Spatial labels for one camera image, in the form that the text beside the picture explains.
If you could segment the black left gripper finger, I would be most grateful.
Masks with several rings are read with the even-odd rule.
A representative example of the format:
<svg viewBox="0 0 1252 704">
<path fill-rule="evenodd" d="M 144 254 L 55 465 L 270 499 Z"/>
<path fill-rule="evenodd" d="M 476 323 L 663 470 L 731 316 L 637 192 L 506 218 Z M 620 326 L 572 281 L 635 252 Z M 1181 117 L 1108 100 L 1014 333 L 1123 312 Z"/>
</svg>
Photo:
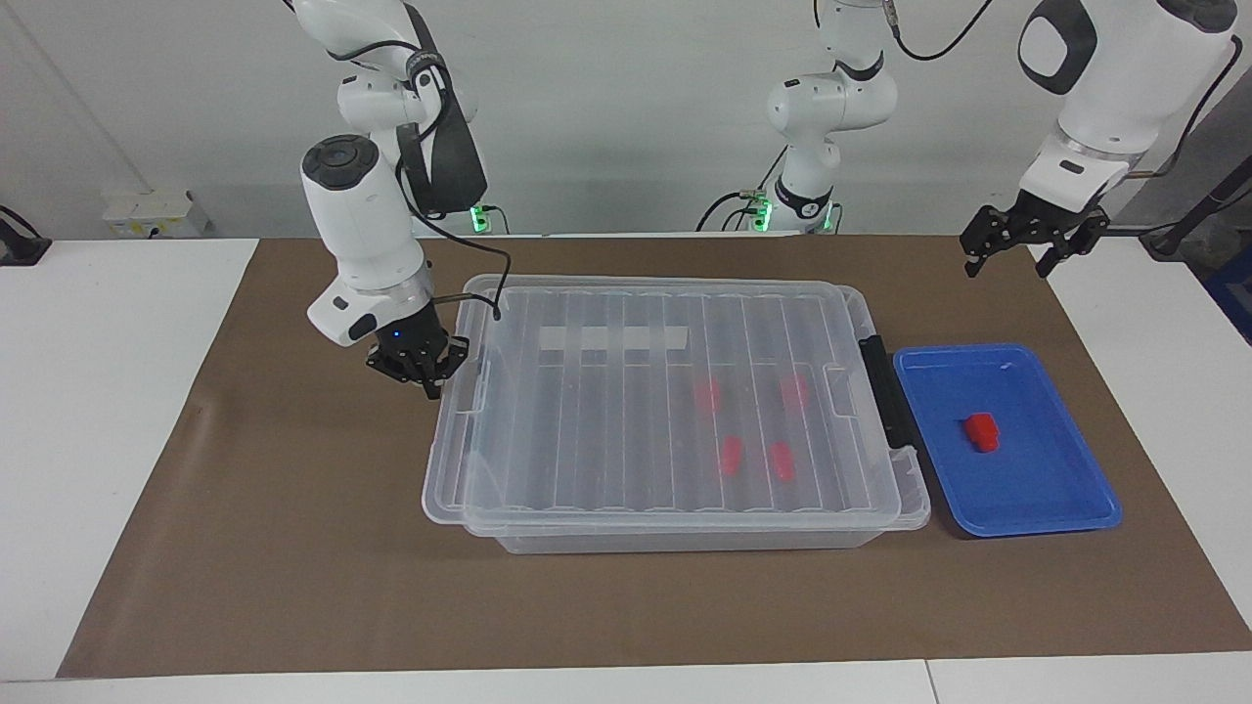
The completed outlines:
<svg viewBox="0 0 1252 704">
<path fill-rule="evenodd" d="M 1013 213 L 1002 212 L 997 205 L 982 205 L 964 228 L 965 274 L 975 278 L 993 256 L 1017 244 Z"/>
<path fill-rule="evenodd" d="M 1088 217 L 1069 236 L 1055 233 L 1050 248 L 1035 263 L 1037 276 L 1049 277 L 1068 258 L 1090 254 L 1101 237 L 1106 236 L 1109 224 L 1108 217 Z"/>
</svg>

